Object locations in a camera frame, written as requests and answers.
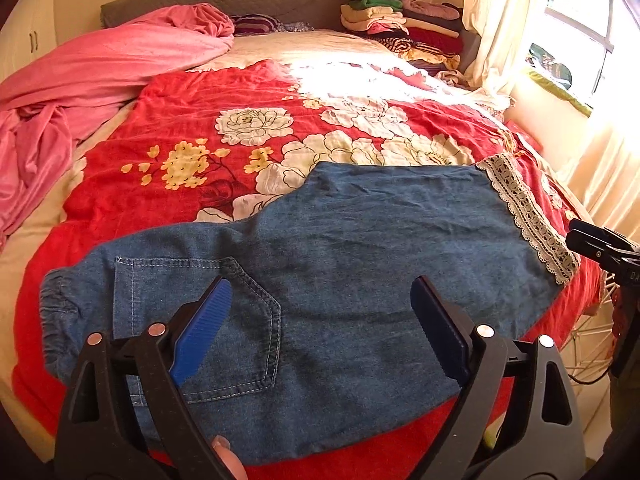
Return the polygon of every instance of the back pocket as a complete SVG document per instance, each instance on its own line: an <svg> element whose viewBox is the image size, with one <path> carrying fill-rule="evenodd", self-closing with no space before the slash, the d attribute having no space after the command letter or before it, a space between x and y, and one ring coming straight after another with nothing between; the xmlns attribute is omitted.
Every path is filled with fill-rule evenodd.
<svg viewBox="0 0 640 480"><path fill-rule="evenodd" d="M280 351L280 305L234 258L116 258L113 336L140 334L168 322L221 274L231 282L229 314L197 373L181 386L187 403L226 399L273 386ZM140 379L130 377L136 406L146 406Z"/></svg>

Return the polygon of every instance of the black cable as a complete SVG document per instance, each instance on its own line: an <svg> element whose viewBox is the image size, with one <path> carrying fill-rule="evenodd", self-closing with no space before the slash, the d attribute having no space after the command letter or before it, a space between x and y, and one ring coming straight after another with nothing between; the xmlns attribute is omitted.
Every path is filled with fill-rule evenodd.
<svg viewBox="0 0 640 480"><path fill-rule="evenodd" d="M600 377L598 377L597 379L594 379L593 381L581 381L580 379L576 379L574 376L572 376L571 374L569 375L569 378L574 382L574 383L578 383L578 384L584 384L585 386L589 386L590 384L595 384L597 383L599 380L601 380L601 378L603 378L605 375L607 375L609 373L609 370L611 370L611 365L607 366L607 369L603 371L602 375Z"/></svg>

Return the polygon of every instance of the striped pillow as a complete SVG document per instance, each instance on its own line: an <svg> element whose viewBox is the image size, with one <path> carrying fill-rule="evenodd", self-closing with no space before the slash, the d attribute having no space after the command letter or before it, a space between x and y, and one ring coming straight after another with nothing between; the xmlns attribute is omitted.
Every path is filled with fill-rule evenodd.
<svg viewBox="0 0 640 480"><path fill-rule="evenodd" d="M275 32L282 25L280 20L276 20L266 14L243 14L242 16L231 16L236 31L235 36L250 36L252 34L269 34Z"/></svg>

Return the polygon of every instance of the white curtain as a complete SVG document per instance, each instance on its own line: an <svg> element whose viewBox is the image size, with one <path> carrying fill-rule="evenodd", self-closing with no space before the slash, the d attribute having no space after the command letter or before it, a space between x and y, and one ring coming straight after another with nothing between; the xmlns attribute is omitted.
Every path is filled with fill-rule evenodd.
<svg viewBox="0 0 640 480"><path fill-rule="evenodd" d="M531 44L532 18L545 5L546 0L465 0L463 24L482 37L478 56L465 72L471 85L489 95L511 92Z"/></svg>
<svg viewBox="0 0 640 480"><path fill-rule="evenodd" d="M615 47L587 131L559 176L597 225L640 243L640 66L634 61L640 29L621 0L615 0L612 33Z"/></svg>

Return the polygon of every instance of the green folded shirt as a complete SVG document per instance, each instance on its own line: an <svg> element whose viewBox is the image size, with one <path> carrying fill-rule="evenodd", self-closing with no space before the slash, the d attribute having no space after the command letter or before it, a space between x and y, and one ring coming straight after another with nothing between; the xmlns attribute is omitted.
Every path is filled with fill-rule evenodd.
<svg viewBox="0 0 640 480"><path fill-rule="evenodd" d="M362 10L369 7L391 7L393 10L402 10L402 2L400 0L351 0L349 2L351 9Z"/></svg>

